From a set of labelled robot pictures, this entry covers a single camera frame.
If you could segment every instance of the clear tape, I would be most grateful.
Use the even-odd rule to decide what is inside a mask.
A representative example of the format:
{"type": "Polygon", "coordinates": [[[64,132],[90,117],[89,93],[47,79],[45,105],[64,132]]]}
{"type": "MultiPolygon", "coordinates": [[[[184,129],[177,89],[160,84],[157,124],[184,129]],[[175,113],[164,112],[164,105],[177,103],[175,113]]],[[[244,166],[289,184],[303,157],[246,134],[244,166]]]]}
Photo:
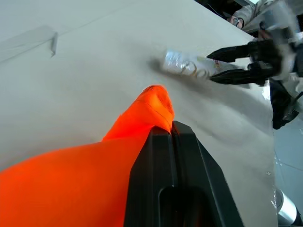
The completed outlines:
{"type": "Polygon", "coordinates": [[[52,51],[54,55],[58,33],[49,26],[41,26],[7,39],[0,43],[0,62],[11,59],[52,39],[52,51]]]}

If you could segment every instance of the orange cloth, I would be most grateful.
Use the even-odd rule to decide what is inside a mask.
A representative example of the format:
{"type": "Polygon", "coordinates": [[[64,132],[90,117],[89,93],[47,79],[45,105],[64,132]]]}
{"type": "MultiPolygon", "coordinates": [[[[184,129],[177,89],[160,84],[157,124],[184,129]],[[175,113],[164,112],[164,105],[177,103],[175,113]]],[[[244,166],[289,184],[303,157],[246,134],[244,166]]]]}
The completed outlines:
{"type": "Polygon", "coordinates": [[[122,227],[130,170],[150,129],[174,111],[161,86],[145,89],[101,142],[60,149],[0,173],[1,227],[122,227]]]}

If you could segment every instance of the cable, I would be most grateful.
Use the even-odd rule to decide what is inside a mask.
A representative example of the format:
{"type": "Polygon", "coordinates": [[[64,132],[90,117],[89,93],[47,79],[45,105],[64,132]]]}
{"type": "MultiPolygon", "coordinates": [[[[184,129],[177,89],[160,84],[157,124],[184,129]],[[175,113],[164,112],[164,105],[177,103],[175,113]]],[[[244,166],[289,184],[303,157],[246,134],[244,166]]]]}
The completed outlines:
{"type": "Polygon", "coordinates": [[[300,94],[297,95],[296,98],[294,98],[294,100],[291,102],[291,105],[294,105],[296,101],[298,101],[299,98],[301,98],[303,96],[303,91],[300,92],[300,94]]]}
{"type": "Polygon", "coordinates": [[[216,10],[214,10],[214,8],[213,8],[210,4],[208,4],[208,6],[209,6],[210,8],[212,8],[212,10],[214,11],[215,14],[217,14],[217,15],[220,16],[220,17],[222,17],[216,10]]]}

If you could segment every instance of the floor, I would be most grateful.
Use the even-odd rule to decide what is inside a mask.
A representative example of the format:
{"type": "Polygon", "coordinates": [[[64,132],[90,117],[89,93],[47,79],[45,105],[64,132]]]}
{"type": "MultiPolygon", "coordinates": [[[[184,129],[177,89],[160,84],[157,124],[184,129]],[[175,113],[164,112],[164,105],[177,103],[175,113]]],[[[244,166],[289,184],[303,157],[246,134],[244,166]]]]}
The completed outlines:
{"type": "Polygon", "coordinates": [[[276,185],[303,214],[303,120],[297,117],[274,131],[276,185]]]}

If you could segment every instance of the clear plastic bottle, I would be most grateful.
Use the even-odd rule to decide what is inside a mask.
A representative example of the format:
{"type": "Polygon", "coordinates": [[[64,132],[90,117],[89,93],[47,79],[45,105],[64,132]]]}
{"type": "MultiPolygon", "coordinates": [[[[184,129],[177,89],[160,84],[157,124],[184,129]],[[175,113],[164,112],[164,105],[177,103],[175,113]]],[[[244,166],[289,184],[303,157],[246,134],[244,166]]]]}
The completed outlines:
{"type": "Polygon", "coordinates": [[[195,77],[200,80],[209,79],[211,76],[239,67],[205,57],[183,54],[168,50],[161,64],[162,70],[184,76],[195,77]]]}

